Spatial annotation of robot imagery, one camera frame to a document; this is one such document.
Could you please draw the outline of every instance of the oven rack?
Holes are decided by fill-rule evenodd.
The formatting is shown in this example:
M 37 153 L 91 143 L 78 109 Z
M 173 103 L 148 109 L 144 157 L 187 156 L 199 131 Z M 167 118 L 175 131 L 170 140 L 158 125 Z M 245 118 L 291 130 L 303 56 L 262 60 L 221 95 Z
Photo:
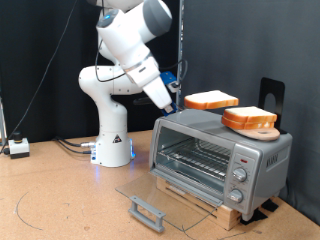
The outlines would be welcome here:
M 231 151 L 212 143 L 191 138 L 163 149 L 158 154 L 225 181 Z

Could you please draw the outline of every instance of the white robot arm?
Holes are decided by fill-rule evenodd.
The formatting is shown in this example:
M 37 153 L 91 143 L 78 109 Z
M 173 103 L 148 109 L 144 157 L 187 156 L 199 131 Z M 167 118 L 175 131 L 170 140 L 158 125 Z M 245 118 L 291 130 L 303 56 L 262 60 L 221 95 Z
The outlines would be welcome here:
M 103 42 L 129 79 L 143 88 L 158 108 L 167 112 L 173 110 L 172 100 L 144 42 L 167 32 L 171 20 L 171 13 L 162 1 L 146 0 L 127 14 L 120 9 L 111 10 L 97 24 Z
M 141 0 L 90 2 L 105 8 L 121 5 L 122 9 L 129 9 Z M 92 144 L 91 162 L 118 167 L 130 162 L 131 146 L 127 136 L 127 110 L 113 101 L 111 95 L 135 94 L 144 90 L 160 109 L 173 110 L 171 98 L 159 77 L 157 63 L 144 45 L 169 30 L 171 13 L 161 0 L 145 0 L 127 13 L 121 9 L 105 9 L 104 12 L 106 14 L 100 16 L 97 24 L 99 39 L 103 40 L 99 51 L 115 66 L 98 66 L 97 71 L 94 66 L 84 68 L 79 83 L 95 101 L 99 112 L 100 132 Z

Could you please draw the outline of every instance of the robot label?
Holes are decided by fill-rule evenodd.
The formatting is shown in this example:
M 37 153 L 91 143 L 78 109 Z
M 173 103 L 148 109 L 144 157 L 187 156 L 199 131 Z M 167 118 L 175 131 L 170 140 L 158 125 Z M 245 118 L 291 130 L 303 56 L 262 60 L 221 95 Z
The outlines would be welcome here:
M 122 142 L 121 138 L 119 137 L 119 135 L 117 135 L 114 140 L 113 140 L 113 143 L 119 143 L 119 142 Z

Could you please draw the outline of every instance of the wooden board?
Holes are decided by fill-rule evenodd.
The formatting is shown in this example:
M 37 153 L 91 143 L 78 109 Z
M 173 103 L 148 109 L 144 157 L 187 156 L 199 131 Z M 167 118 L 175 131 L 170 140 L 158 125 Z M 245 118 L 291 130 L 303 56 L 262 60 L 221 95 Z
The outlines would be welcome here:
M 261 141 L 273 141 L 280 137 L 280 132 L 275 128 L 261 128 L 250 130 L 237 130 L 233 128 L 231 129 L 241 135 Z
M 175 187 L 160 177 L 157 177 L 157 188 L 204 216 L 212 212 L 213 208 L 216 208 L 216 206 L 201 200 L 199 197 L 194 196 L 183 189 Z M 240 217 L 240 212 L 221 205 L 208 216 L 208 219 L 224 229 L 230 230 L 240 222 Z

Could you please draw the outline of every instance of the wooden table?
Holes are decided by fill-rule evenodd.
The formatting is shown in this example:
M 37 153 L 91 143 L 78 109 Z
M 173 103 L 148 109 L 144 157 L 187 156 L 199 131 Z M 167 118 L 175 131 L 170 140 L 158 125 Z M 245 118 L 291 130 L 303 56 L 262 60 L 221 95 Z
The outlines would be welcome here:
M 207 219 L 186 233 L 166 222 L 161 234 L 149 229 L 115 188 L 149 171 L 151 134 L 129 133 L 137 157 L 120 168 L 93 165 L 55 142 L 31 144 L 28 158 L 1 156 L 0 239 L 320 239 L 319 226 L 279 198 L 267 219 L 231 231 Z

